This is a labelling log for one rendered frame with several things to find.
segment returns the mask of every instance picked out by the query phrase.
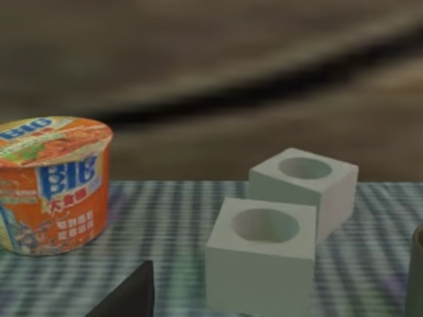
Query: striped surface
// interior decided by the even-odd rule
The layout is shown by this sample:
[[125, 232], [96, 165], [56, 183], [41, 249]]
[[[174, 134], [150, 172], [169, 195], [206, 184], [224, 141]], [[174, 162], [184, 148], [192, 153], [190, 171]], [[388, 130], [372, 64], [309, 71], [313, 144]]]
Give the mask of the striped surface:
[[[225, 195], [244, 182], [115, 182], [111, 224], [62, 256], [0, 251], [0, 316], [84, 316], [143, 260], [155, 265], [156, 316], [236, 316], [204, 308], [204, 244]], [[423, 184], [362, 183], [353, 218], [319, 246], [310, 316], [400, 316]]]

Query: gray cylindrical object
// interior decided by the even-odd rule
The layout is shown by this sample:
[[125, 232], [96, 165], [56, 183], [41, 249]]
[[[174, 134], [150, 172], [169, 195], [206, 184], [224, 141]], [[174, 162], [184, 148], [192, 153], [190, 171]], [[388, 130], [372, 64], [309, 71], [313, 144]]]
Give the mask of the gray cylindrical object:
[[423, 225], [412, 236], [405, 317], [423, 316]]

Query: white box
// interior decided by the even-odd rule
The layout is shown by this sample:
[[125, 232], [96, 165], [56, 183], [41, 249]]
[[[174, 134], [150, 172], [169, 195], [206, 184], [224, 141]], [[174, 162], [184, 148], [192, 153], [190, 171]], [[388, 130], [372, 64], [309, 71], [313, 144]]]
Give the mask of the white box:
[[317, 243], [354, 211], [358, 166], [298, 149], [287, 149], [249, 173], [248, 199], [317, 207]]
[[225, 198], [206, 245], [207, 306], [304, 317], [315, 263], [312, 206]]

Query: dark triangular object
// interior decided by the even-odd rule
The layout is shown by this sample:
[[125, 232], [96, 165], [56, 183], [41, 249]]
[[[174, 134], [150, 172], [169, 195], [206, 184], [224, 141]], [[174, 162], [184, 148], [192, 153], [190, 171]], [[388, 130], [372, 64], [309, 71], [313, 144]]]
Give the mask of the dark triangular object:
[[153, 317], [153, 262], [146, 261], [85, 317]]

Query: instant noodle cup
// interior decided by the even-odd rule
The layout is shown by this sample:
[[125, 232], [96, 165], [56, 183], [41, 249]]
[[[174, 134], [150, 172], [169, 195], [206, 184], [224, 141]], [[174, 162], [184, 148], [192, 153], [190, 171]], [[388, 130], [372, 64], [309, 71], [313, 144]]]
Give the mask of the instant noodle cup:
[[0, 246], [60, 254], [96, 238], [108, 217], [112, 131], [47, 117], [0, 125]]

